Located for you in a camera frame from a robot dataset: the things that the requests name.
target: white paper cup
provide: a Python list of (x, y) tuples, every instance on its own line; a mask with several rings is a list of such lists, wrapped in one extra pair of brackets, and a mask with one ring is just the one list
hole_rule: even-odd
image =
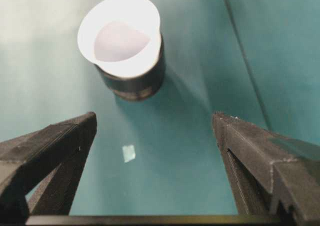
[(165, 65), (160, 15), (149, 0), (104, 0), (78, 30), (82, 55), (106, 85), (127, 100), (141, 100), (161, 86)]

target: green background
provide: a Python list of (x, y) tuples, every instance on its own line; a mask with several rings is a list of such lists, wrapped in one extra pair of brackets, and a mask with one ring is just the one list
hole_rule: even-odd
[(0, 0), (0, 141), (97, 114), (71, 214), (236, 214), (215, 111), (320, 144), (320, 0), (151, 0), (167, 70), (143, 102), (115, 97), (78, 50), (101, 1)]

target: small square object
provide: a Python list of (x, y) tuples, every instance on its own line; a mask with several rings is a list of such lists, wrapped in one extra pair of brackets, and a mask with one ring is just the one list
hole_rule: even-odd
[(125, 163), (128, 163), (136, 158), (135, 146), (133, 146), (132, 144), (123, 146), (122, 152)]

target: black metal bar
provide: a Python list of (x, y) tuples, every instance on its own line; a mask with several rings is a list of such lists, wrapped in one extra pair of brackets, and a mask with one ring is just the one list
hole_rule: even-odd
[(138, 225), (213, 225), (278, 226), (277, 216), (198, 215), (198, 216), (31, 216), (27, 226), (138, 226)]

